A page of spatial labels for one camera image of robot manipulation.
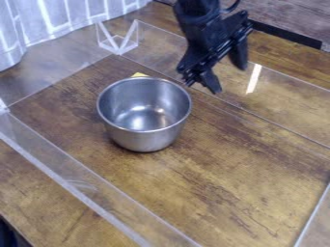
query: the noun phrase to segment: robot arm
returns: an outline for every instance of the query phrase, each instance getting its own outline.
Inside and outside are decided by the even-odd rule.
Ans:
[[[247,67],[247,35],[253,31],[247,11],[226,19],[222,14],[231,12],[239,0],[226,10],[219,0],[178,0],[174,13],[188,42],[186,54],[176,70],[183,75],[187,86],[200,82],[216,94],[222,92],[212,67],[228,54],[239,69]]]

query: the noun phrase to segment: metal bowl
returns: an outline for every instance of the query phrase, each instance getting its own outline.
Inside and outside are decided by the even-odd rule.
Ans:
[[[182,87],[152,77],[114,83],[100,93],[96,103],[110,137],[131,151],[158,151],[174,142],[191,105]]]

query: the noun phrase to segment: wooden table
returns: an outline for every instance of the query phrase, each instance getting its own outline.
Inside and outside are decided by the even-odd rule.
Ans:
[[[167,6],[152,3],[127,16],[136,17],[179,32]],[[329,54],[254,33],[250,60],[329,88]],[[158,76],[110,56],[11,110],[200,244],[291,246],[330,174],[327,160],[297,146],[326,156],[329,150],[191,90],[195,109],[178,142],[147,155],[124,151],[108,143],[94,105],[106,85],[138,71]],[[0,146],[0,213],[35,246],[135,245],[4,143]]]

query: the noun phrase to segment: white curtain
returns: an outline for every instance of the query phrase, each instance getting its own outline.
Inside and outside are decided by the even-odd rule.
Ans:
[[[142,8],[152,0],[0,0],[0,71],[25,48]]]

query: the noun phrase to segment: transparent plastic wall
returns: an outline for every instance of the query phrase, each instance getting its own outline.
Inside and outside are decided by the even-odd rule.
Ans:
[[[96,28],[84,29],[83,33],[72,33],[68,40],[55,40],[49,45],[49,52],[44,54],[44,61],[36,64],[57,68],[55,74],[47,70],[47,66],[29,68],[21,67],[23,75],[29,83],[21,85],[15,78],[1,77],[0,97],[3,107],[0,112],[0,137],[7,144],[29,160],[29,162],[86,203],[95,212],[138,243],[140,246],[200,246],[195,237],[184,232],[184,228],[175,229],[154,212],[151,212],[120,188],[96,174],[87,164],[79,162],[65,151],[52,144],[20,119],[12,115],[7,106],[13,105],[25,97],[36,94],[56,81],[69,76],[86,66],[91,65],[108,54],[122,55],[142,66],[152,69],[171,79],[180,81],[180,75],[175,66],[186,50],[186,40],[143,23],[138,20],[131,23],[114,20],[96,24]],[[76,50],[71,50],[71,41],[81,42]],[[84,56],[75,56],[75,52],[88,47]],[[56,58],[67,64],[59,64]],[[249,64],[247,71],[236,70],[232,76],[232,65],[223,61],[215,68],[220,77],[224,93],[214,96],[206,88],[198,84],[195,90],[202,91],[230,103],[243,111],[258,116],[267,122],[289,129],[305,136],[309,140],[325,147],[330,145],[329,131],[329,91],[315,87],[295,78],[289,77],[261,65]],[[47,74],[47,80],[37,80],[40,73]],[[250,123],[224,112],[228,120]],[[314,116],[322,119],[318,125],[313,125]]]

